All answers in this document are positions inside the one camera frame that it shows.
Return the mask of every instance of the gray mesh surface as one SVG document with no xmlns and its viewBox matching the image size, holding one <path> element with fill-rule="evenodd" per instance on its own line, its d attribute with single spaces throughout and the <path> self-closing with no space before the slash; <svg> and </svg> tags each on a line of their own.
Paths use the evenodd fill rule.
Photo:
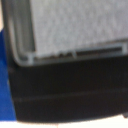
<svg viewBox="0 0 128 128">
<path fill-rule="evenodd" d="M 128 37 L 128 0 L 31 0 L 31 9 L 39 56 Z"/>
</svg>

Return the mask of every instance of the gray fabric grille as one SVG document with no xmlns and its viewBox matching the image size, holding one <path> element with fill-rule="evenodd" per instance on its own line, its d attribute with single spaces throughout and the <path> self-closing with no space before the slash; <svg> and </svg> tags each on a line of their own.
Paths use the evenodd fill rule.
<svg viewBox="0 0 128 128">
<path fill-rule="evenodd" d="M 39 56 L 128 37 L 128 0 L 31 0 L 31 10 Z"/>
</svg>

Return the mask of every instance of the speaker grille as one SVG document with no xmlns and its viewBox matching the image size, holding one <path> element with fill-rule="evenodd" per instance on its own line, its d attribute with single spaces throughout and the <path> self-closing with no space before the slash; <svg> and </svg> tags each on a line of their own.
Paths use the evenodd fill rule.
<svg viewBox="0 0 128 128">
<path fill-rule="evenodd" d="M 105 45 L 128 37 L 127 0 L 31 0 L 39 56 Z"/>
</svg>

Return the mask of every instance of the blue surface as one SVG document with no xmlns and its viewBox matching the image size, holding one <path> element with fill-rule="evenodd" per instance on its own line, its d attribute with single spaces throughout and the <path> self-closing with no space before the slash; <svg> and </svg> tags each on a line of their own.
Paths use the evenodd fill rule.
<svg viewBox="0 0 128 128">
<path fill-rule="evenodd" d="M 0 32 L 0 121 L 14 121 L 16 118 L 8 85 L 3 33 Z"/>
</svg>

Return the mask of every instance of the black bottom panel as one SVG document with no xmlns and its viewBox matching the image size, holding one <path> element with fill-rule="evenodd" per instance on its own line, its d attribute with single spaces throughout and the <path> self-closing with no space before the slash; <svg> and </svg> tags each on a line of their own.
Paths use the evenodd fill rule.
<svg viewBox="0 0 128 128">
<path fill-rule="evenodd" d="M 16 116 L 25 122 L 69 122 L 125 113 L 128 90 L 15 100 Z"/>
</svg>

